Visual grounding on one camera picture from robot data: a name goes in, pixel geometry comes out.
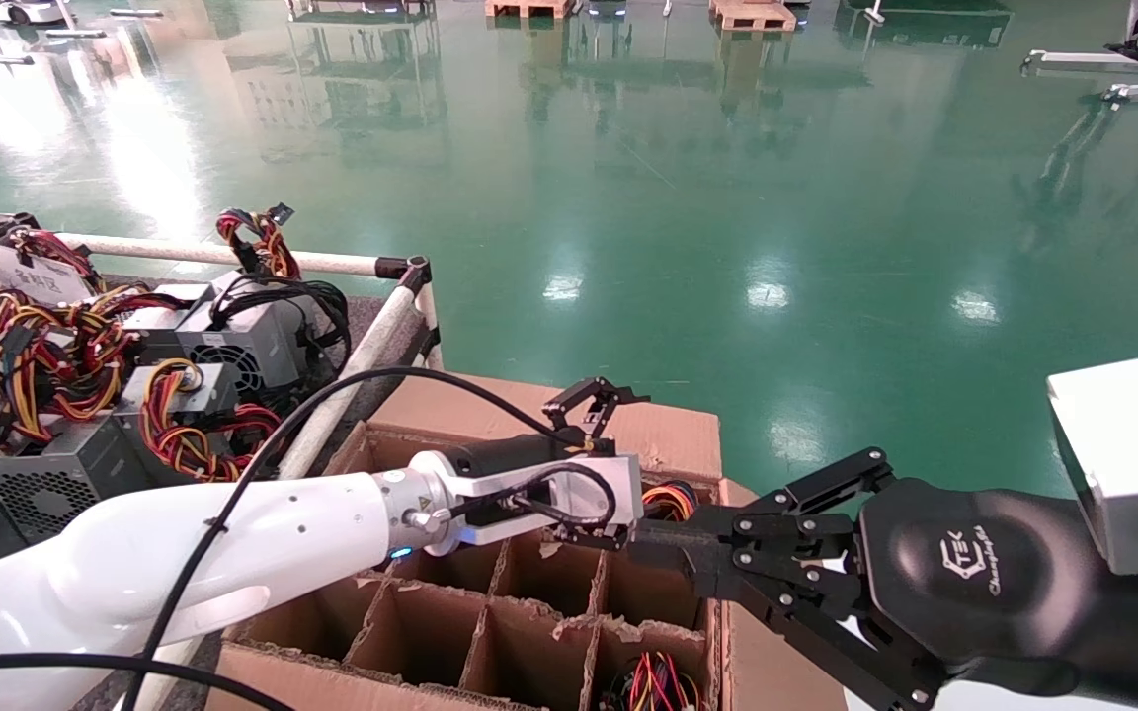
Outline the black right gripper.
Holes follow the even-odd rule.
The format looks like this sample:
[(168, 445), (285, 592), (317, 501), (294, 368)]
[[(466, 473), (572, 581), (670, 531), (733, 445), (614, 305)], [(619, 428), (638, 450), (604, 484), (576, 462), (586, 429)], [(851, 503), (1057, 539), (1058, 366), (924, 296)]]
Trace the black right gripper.
[(795, 561), (853, 552), (853, 518), (835, 509), (871, 495), (858, 529), (873, 604), (945, 675), (1138, 706), (1138, 576), (1110, 572), (1072, 501), (894, 482), (867, 448), (745, 505), (641, 520), (627, 555), (737, 604), (873, 710), (931, 710), (935, 659), (894, 633), (859, 639), (842, 626), (858, 577)]

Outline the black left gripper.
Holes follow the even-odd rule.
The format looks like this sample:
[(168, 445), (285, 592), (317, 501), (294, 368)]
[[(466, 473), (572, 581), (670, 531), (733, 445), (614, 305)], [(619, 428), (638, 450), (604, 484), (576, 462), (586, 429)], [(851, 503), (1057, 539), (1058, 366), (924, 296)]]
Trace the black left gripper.
[[(651, 402), (603, 377), (584, 378), (542, 404), (554, 439), (519, 435), (443, 450), (447, 474), (442, 544), (492, 544), (549, 530), (556, 543), (619, 552), (629, 526), (597, 526), (596, 453), (615, 453), (607, 427), (615, 410)], [(586, 404), (582, 424), (568, 416)]]

